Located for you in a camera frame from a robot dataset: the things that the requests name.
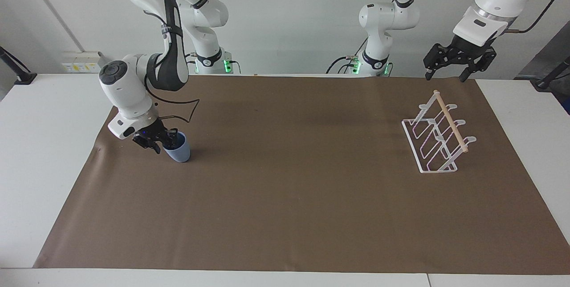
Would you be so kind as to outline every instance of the black wire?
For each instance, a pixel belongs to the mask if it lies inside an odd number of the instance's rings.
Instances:
[[[546,6],[546,8],[542,11],[542,13],[540,13],[540,15],[538,16],[538,18],[536,18],[535,22],[529,27],[529,29],[526,30],[511,30],[511,31],[507,31],[507,33],[527,33],[530,30],[532,30],[535,25],[540,21],[540,19],[542,19],[543,15],[546,13],[546,11],[548,11],[548,9],[550,9],[550,6],[554,3],[554,1],[556,0],[550,0],[550,2],[548,3],[548,5]]]
[[[552,81],[558,80],[558,79],[562,79],[562,78],[566,78],[567,76],[570,76],[570,73],[567,73],[567,74],[565,74],[565,75],[563,75],[563,76],[560,76],[560,77],[558,77],[558,78],[554,78],[554,79],[552,79]]]
[[[172,104],[174,104],[174,105],[188,105],[189,103],[194,103],[194,102],[200,101],[200,99],[194,99],[194,100],[191,100],[191,101],[172,101],[172,100],[162,99],[162,98],[160,98],[159,96],[153,94],[153,93],[151,92],[151,89],[148,88],[148,76],[145,76],[145,78],[144,78],[144,88],[147,89],[147,92],[148,92],[153,98],[155,98],[155,99],[157,99],[157,100],[160,100],[160,101],[162,101],[162,102],[165,102],[165,103],[172,103]]]
[[[342,60],[346,60],[346,57],[340,57],[340,58],[338,58],[337,60],[334,60],[334,61],[332,62],[332,64],[330,65],[330,67],[328,67],[328,69],[326,70],[326,74],[328,74],[328,73],[330,72],[330,70],[332,69],[332,67],[334,67],[334,65],[335,65],[337,62],[342,61]]]
[[[16,58],[16,56],[14,56],[14,55],[11,54],[10,52],[8,52],[8,50],[6,50],[6,49],[4,49],[4,52],[6,52],[6,54],[7,54],[10,58],[12,58],[12,60],[14,60],[15,62],[18,62],[18,64],[20,64],[20,66],[22,66],[24,69],[26,69],[27,72],[31,73],[31,71],[28,69],[28,67],[27,67],[25,64],[23,64],[23,63],[20,61],[20,59]]]
[[[171,46],[172,46],[172,44],[168,44],[167,53],[164,55],[164,57],[163,57],[159,62],[157,62],[157,63],[155,64],[155,68],[158,68],[158,66],[162,65],[163,62],[164,62],[164,60],[167,59],[168,54],[171,52]]]
[[[230,61],[230,64],[238,64],[238,68],[240,69],[240,74],[242,74],[242,66],[240,66],[239,62],[232,60],[232,61]]]
[[[191,101],[172,101],[172,100],[166,100],[166,99],[162,99],[159,96],[153,94],[151,92],[151,89],[148,88],[148,76],[144,77],[144,88],[147,89],[147,92],[154,97],[155,99],[165,102],[165,103],[172,103],[174,105],[188,105],[189,103],[195,103],[194,108],[192,109],[192,112],[190,114],[190,117],[188,119],[185,119],[183,117],[180,117],[178,115],[168,115],[168,116],[164,116],[164,117],[159,117],[159,119],[161,120],[167,120],[167,119],[180,119],[182,121],[185,121],[186,123],[190,123],[190,121],[192,120],[192,117],[194,116],[194,111],[196,111],[196,108],[198,107],[198,103],[200,103],[200,99],[194,99]]]
[[[353,64],[346,64],[346,65],[340,67],[340,69],[338,70],[337,73],[340,73],[340,70],[342,70],[342,68],[345,68],[344,73],[346,73],[346,70],[348,70],[349,67],[354,67],[354,65]]]
[[[163,23],[164,25],[167,24],[159,15],[155,15],[154,13],[148,12],[148,11],[146,11],[146,10],[143,10],[142,12],[143,12],[145,15],[153,16],[153,17],[155,17],[156,19],[159,19],[160,22]]]
[[[196,104],[194,105],[194,108],[192,109],[192,112],[191,112],[190,117],[188,119],[180,117],[179,115],[167,115],[164,117],[159,117],[159,119],[161,119],[161,120],[180,119],[182,121],[185,121],[186,123],[190,123],[190,121],[192,121],[192,117],[194,116],[194,111],[196,111],[196,108],[198,107],[198,103],[200,103],[200,99],[196,100]]]
[[[366,39],[364,39],[364,41],[362,42],[362,45],[360,45],[360,48],[358,48],[358,50],[356,51],[356,53],[354,54],[354,56],[358,56],[358,52],[360,52],[360,50],[362,50],[362,47],[364,46],[364,44],[366,44],[366,42],[368,41],[368,37],[366,37]],[[344,68],[344,72],[343,74],[346,74],[346,71],[348,70],[347,68]]]

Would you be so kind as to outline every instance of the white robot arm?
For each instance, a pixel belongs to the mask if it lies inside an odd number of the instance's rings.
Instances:
[[[414,0],[392,0],[391,3],[365,5],[358,17],[368,32],[366,48],[358,54],[358,73],[378,76],[387,63],[392,37],[387,30],[405,30],[419,22],[419,9]]]
[[[184,49],[183,32],[191,33],[197,53],[206,61],[204,68],[220,70],[212,56],[224,51],[218,45],[216,34],[208,27],[220,27],[228,21],[228,9],[218,0],[131,0],[147,15],[159,19],[165,51],[161,54],[128,55],[122,61],[113,61],[101,69],[99,80],[103,91],[118,114],[108,125],[120,139],[133,136],[144,148],[157,153],[163,146],[177,143],[177,129],[166,129],[145,86],[177,91],[188,80],[188,66]]]
[[[474,72],[485,71],[497,56],[491,44],[509,29],[527,1],[475,0],[453,30],[452,43],[447,47],[434,45],[424,58],[426,78],[430,80],[436,70],[450,64],[468,65],[460,75],[462,81]]]

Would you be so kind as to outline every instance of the electrical socket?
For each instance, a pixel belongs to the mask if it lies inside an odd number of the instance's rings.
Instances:
[[[61,65],[69,73],[99,73],[106,63],[101,52],[65,52]]]

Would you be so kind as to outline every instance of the black stand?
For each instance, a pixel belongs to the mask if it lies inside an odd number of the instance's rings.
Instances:
[[[554,68],[546,77],[536,82],[536,86],[541,89],[546,89],[550,86],[550,82],[556,79],[564,70],[570,66],[570,57],[566,58],[558,67]]]
[[[32,81],[37,77],[37,73],[28,73],[22,70],[20,66],[18,66],[10,56],[6,53],[6,50],[0,46],[0,58],[4,61],[5,64],[8,65],[14,71],[16,76],[18,76],[18,80],[14,82],[15,85],[29,85]]]

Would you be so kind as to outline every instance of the white table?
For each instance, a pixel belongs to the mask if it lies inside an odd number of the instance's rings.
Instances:
[[[570,117],[528,82],[478,84],[570,242]],[[570,286],[570,276],[30,269],[110,108],[91,74],[40,75],[0,102],[0,286]]]

